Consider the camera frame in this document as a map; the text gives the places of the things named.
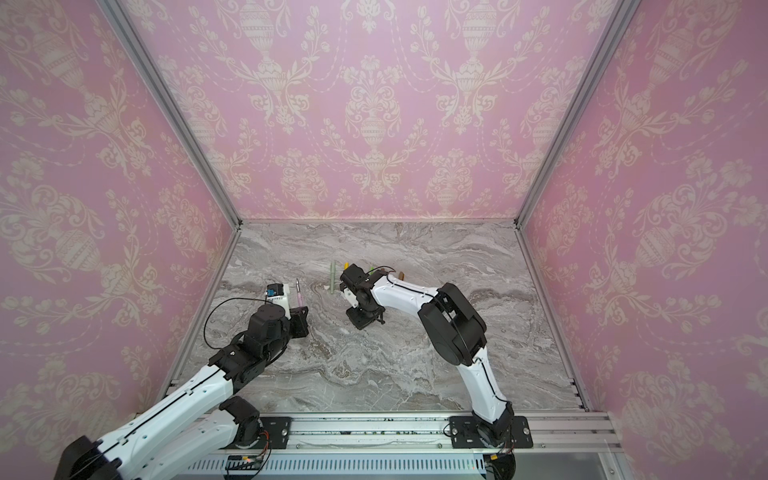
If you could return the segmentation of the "light green fountain pen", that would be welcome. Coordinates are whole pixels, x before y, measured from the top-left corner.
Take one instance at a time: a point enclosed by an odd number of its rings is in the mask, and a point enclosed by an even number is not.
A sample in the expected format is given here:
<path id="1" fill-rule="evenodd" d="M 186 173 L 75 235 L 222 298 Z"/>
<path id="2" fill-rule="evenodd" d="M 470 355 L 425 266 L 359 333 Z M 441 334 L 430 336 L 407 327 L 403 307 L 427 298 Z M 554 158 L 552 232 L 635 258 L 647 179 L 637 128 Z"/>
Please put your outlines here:
<path id="1" fill-rule="evenodd" d="M 336 261 L 331 260 L 329 266 L 329 293 L 333 294 L 336 290 Z"/>

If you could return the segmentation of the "pink fountain pen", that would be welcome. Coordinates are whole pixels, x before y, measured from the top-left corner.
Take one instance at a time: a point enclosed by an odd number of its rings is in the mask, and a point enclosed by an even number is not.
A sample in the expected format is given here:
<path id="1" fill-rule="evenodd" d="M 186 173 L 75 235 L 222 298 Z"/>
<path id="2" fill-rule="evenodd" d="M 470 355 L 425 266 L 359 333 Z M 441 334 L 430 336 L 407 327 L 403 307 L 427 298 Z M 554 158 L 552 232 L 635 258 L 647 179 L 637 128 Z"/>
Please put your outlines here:
<path id="1" fill-rule="evenodd" d="M 295 281 L 295 290 L 296 290 L 297 306 L 298 307 L 303 307 L 304 306 L 304 300 L 303 300 L 303 296 L 302 296 L 301 283 L 300 283 L 300 280 L 298 278 Z"/>

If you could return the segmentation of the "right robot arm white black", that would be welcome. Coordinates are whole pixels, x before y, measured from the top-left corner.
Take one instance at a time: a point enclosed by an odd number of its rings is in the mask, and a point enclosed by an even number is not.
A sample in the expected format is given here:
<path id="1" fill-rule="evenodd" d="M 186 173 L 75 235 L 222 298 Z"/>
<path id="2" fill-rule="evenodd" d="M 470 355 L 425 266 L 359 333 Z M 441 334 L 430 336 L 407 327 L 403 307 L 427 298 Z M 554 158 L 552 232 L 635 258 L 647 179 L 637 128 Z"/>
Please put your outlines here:
<path id="1" fill-rule="evenodd" d="M 419 286 L 384 267 L 365 271 L 351 264 L 340 275 L 340 291 L 350 304 L 346 315 L 359 330 L 382 323 L 392 309 L 418 318 L 434 350 L 457 368 L 480 438 L 492 447 L 511 441 L 514 408 L 490 364 L 486 322 L 456 285 Z"/>

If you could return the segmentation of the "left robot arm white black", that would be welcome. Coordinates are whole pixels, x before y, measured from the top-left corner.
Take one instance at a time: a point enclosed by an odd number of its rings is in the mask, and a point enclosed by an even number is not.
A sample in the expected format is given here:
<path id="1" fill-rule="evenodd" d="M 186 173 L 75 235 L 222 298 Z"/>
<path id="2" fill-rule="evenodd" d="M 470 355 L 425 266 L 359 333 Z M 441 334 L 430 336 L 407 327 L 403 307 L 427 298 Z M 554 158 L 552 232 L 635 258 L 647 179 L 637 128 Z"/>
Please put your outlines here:
<path id="1" fill-rule="evenodd" d="M 307 307 L 262 301 L 246 330 L 213 354 L 179 389 L 97 440 L 62 452 L 57 479 L 171 479 L 227 446 L 269 449 L 259 410 L 239 391 L 309 333 Z"/>

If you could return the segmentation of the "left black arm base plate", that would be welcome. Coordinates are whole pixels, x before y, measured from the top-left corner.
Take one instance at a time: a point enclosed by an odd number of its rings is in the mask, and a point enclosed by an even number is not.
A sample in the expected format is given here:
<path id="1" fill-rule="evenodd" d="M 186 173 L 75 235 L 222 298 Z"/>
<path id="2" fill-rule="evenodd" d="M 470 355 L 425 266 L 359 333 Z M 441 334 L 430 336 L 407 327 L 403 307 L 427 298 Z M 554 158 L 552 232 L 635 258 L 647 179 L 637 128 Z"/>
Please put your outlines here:
<path id="1" fill-rule="evenodd" d="M 234 432 L 234 437 L 221 449 L 240 450 L 284 450 L 291 433 L 293 418 L 289 416 L 267 416 L 244 420 Z"/>

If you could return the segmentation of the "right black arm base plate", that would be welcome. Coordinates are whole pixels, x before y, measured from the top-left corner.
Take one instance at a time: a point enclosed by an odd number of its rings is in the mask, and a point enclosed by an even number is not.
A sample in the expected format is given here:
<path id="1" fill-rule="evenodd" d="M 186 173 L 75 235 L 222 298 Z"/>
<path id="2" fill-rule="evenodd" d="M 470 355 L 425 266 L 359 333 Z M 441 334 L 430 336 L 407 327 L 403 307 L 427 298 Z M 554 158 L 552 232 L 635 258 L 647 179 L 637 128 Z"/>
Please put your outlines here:
<path id="1" fill-rule="evenodd" d="M 534 446 L 528 419 L 514 416 L 500 426 L 474 415 L 450 416 L 444 433 L 454 449 L 530 449 Z"/>

